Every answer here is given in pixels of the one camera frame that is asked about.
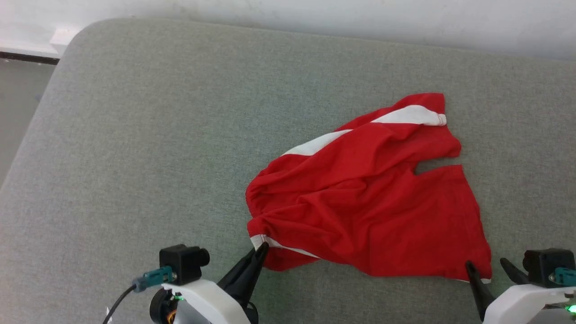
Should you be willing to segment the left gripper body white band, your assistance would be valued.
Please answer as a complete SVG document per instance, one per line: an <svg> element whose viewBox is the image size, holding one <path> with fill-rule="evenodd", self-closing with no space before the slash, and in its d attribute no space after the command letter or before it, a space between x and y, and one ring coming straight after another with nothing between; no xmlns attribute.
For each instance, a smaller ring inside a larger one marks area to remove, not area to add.
<svg viewBox="0 0 576 324"><path fill-rule="evenodd" d="M162 287L183 298L176 308L175 324L250 323L241 305L210 280L198 279L182 286L164 283Z"/></svg>

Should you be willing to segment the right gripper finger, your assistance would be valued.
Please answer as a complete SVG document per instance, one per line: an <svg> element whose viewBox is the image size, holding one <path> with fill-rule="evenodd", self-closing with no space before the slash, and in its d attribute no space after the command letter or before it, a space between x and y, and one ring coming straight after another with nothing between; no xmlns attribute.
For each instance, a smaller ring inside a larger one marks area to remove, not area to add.
<svg viewBox="0 0 576 324"><path fill-rule="evenodd" d="M507 258L500 258L500 266L503 268L508 278L516 285L525 285L530 283L527 274L516 267Z"/></svg>
<svg viewBox="0 0 576 324"><path fill-rule="evenodd" d="M483 283L481 275L477 267L471 261L465 263L469 285L474 297L475 305L477 307L478 316L481 321L484 320L488 306L495 301L487 285Z"/></svg>

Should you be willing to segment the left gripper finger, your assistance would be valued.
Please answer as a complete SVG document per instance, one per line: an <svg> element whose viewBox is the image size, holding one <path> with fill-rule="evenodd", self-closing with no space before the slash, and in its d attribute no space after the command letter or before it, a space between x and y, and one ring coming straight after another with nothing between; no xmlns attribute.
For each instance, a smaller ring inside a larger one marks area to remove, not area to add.
<svg viewBox="0 0 576 324"><path fill-rule="evenodd" d="M247 308L250 303L268 250L269 245L264 242L258 249L253 248L240 262L240 273L234 283L234 297L242 308Z"/></svg>
<svg viewBox="0 0 576 324"><path fill-rule="evenodd" d="M252 249L218 281L227 293L252 293L259 278L259 252Z"/></svg>

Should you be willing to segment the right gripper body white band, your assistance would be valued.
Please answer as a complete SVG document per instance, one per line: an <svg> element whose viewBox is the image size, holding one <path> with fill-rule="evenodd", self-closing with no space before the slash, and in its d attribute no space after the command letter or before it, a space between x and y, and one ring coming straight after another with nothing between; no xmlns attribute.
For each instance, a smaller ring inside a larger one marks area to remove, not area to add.
<svg viewBox="0 0 576 324"><path fill-rule="evenodd" d="M484 324L528 324L547 305L566 304L575 287L543 288L514 285L497 297L484 313Z"/></svg>

